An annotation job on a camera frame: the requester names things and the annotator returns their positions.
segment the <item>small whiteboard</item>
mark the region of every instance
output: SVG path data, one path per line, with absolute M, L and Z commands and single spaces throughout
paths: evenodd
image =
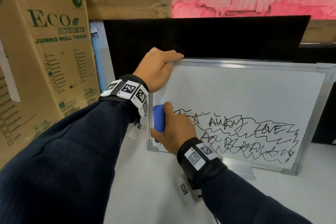
M 227 161 L 297 174 L 335 81 L 334 64 L 183 59 L 150 98 L 172 102 Z M 149 150 L 166 151 L 149 135 Z

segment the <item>whiteboard frame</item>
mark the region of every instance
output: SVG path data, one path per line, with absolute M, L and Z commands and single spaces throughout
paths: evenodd
M 313 135 L 317 128 L 321 114 L 329 97 L 331 88 L 336 80 L 336 64 L 306 64 L 306 63 L 286 63 L 286 62 L 264 62 L 253 60 L 225 60 L 225 59 L 183 59 L 175 62 L 174 65 L 180 66 L 201 66 L 201 67 L 223 67 L 223 68 L 240 68 L 240 69 L 262 69 L 262 70 L 282 70 L 282 71 L 304 71 L 304 72 L 318 72 L 325 74 L 325 79 L 322 83 L 320 93 L 318 94 L 315 102 L 313 112 L 310 116 L 307 129 L 302 138 L 298 153 L 296 155 L 293 167 L 291 169 L 284 169 L 281 167 L 275 167 L 268 164 L 250 163 L 243 160 L 223 158 L 223 162 L 226 164 L 235 164 L 240 167 L 246 167 L 246 171 L 253 168 L 270 170 L 281 172 L 287 175 L 298 175 L 302 162 L 307 153 L 309 142 L 312 141 Z M 149 126 L 153 125 L 153 95 L 149 95 Z M 158 147 L 152 145 L 153 138 L 149 133 L 148 150 L 161 151 Z

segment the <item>brown cardboard box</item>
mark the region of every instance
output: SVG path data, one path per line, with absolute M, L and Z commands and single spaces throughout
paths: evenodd
M 1 168 L 100 92 L 85 0 L 0 0 L 0 39 Z

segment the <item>navy blue sleeve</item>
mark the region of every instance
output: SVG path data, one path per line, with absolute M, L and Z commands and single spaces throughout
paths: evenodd
M 222 224 L 311 223 L 267 197 L 229 169 L 204 181 L 202 197 L 205 205 Z
M 96 102 L 36 138 L 0 172 L 0 223 L 103 223 L 129 121 Z

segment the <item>table surface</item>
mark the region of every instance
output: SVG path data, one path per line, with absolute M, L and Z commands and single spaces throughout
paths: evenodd
M 147 150 L 146 129 L 136 140 L 125 138 L 105 214 L 109 223 L 206 224 L 215 220 L 203 201 L 184 205 L 176 183 L 183 173 L 175 156 Z M 336 147 L 310 144 L 298 177 L 254 169 L 247 180 L 260 191 L 311 222 L 336 219 Z

